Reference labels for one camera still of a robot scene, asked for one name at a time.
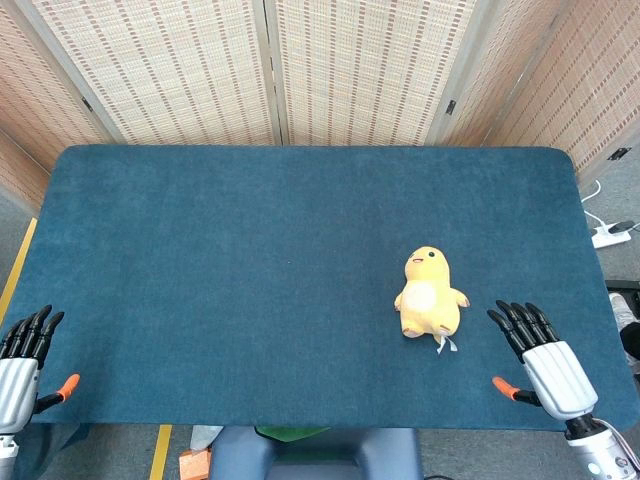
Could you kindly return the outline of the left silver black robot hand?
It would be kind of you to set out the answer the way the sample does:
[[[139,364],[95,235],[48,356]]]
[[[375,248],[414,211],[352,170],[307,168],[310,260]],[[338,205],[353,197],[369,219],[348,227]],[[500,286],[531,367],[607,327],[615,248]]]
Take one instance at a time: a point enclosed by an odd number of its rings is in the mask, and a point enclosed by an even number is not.
[[[74,373],[55,392],[40,397],[41,373],[52,337],[64,317],[52,306],[17,321],[1,339],[1,436],[14,436],[38,415],[67,401],[80,382]]]

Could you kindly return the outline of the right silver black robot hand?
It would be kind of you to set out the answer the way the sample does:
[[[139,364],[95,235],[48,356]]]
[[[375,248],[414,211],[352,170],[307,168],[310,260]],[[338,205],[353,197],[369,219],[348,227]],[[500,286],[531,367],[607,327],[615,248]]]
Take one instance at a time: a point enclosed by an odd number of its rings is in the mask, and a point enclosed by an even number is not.
[[[487,315],[498,325],[532,385],[515,387],[501,377],[496,389],[515,402],[543,408],[560,421],[588,416],[598,395],[569,344],[560,339],[545,313],[532,303],[496,302]]]

